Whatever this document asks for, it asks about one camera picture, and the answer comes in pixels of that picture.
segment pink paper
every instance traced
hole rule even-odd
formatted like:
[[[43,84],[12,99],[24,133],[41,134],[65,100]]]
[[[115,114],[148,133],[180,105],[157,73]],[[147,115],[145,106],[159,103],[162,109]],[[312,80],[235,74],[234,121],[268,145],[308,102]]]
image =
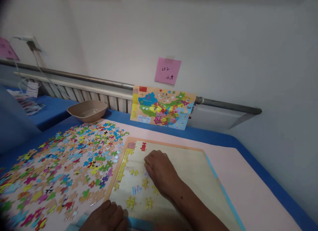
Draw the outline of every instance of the pink paper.
[[[155,81],[175,85],[180,66],[181,60],[165,59],[159,57]]]
[[[5,39],[0,37],[0,57],[7,58],[7,59],[15,59],[19,60],[16,53],[10,46],[9,42]]]

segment bowl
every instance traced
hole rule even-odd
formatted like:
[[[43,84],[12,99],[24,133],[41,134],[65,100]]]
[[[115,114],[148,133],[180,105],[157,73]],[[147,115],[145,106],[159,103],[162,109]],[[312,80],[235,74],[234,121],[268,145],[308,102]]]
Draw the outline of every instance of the bowl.
[[[87,100],[72,105],[67,109],[68,113],[85,123],[96,122],[106,112],[107,104],[97,100]]]

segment hand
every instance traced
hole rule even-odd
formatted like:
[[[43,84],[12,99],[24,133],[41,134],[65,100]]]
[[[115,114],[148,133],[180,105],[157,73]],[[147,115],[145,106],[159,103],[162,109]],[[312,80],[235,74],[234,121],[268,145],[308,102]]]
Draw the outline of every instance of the hand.
[[[171,198],[174,191],[182,186],[182,180],[166,153],[153,150],[145,158],[145,168],[161,194]]]
[[[80,231],[126,231],[127,228],[128,223],[123,209],[115,202],[107,200],[91,213]]]

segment tag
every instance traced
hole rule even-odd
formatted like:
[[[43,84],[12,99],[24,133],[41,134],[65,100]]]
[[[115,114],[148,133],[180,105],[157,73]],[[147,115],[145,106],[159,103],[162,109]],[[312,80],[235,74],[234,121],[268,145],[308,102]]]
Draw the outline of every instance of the tag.
[[[35,82],[28,82],[26,88],[26,94],[30,97],[37,97],[37,93],[39,90],[39,84]]]
[[[150,117],[145,117],[138,115],[138,122],[143,122],[143,123],[150,123],[151,118]]]

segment chinese flag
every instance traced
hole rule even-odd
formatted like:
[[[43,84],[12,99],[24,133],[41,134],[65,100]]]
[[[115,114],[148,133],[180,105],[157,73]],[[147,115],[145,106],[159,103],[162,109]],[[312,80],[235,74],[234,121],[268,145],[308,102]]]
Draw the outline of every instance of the chinese flag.
[[[139,87],[139,91],[140,91],[140,92],[147,92],[147,87],[142,87],[142,86],[140,86],[140,87]]]

